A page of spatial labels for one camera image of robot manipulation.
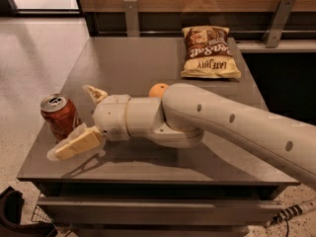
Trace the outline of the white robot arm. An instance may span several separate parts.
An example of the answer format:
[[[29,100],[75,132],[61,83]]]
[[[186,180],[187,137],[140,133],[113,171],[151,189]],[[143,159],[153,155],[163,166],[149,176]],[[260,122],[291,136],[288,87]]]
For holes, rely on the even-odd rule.
[[[316,186],[316,126],[178,83],[157,95],[108,95],[87,85],[95,102],[92,127],[81,124],[47,152],[61,161],[104,141],[142,137],[172,148],[192,148],[211,132],[245,149],[300,183]]]

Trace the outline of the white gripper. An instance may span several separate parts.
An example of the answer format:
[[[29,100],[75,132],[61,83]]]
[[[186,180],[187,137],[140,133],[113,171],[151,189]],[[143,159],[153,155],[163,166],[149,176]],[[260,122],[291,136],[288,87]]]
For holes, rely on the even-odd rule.
[[[78,125],[65,139],[51,148],[46,157],[56,162],[70,159],[108,141],[127,141],[130,136],[125,121],[129,95],[108,95],[91,85],[83,85],[83,91],[97,107],[93,113],[94,126]]]

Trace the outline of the dark robot base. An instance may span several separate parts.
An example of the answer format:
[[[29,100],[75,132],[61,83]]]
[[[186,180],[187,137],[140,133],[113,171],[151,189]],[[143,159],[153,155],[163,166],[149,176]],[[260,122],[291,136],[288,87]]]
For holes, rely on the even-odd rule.
[[[8,187],[0,194],[0,237],[55,237],[52,223],[22,224],[23,194]]]

